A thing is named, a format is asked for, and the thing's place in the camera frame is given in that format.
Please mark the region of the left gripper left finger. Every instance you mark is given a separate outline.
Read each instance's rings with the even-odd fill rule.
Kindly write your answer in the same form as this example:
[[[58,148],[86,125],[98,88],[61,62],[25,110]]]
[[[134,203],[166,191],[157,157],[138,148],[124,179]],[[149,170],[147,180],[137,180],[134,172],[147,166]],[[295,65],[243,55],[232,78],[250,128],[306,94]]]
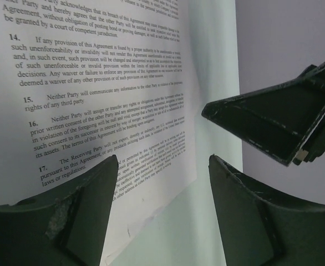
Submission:
[[[0,265],[99,265],[118,160],[13,206],[0,206]]]

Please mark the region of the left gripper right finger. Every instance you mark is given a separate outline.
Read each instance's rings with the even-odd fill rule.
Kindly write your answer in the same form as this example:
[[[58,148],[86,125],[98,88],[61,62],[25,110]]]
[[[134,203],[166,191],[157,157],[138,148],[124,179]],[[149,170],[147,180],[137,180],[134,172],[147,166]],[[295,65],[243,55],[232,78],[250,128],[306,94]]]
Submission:
[[[227,265],[325,265],[325,205],[276,190],[209,158]]]

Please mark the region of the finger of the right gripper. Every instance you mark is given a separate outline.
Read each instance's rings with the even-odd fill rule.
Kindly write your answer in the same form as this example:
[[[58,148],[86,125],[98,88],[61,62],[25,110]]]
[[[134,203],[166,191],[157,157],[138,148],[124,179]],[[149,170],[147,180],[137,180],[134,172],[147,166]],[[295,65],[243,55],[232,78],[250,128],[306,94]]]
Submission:
[[[285,166],[312,162],[325,153],[325,62],[288,82],[210,102],[202,116]]]

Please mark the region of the printed paper sheet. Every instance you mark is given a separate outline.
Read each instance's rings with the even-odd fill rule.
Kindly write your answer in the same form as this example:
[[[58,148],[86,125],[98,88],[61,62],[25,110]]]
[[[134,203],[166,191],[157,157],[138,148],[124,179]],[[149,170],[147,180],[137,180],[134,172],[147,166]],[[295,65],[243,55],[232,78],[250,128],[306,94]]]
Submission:
[[[0,1],[0,205],[119,160],[104,252],[196,179],[211,87],[237,94],[234,1]]]

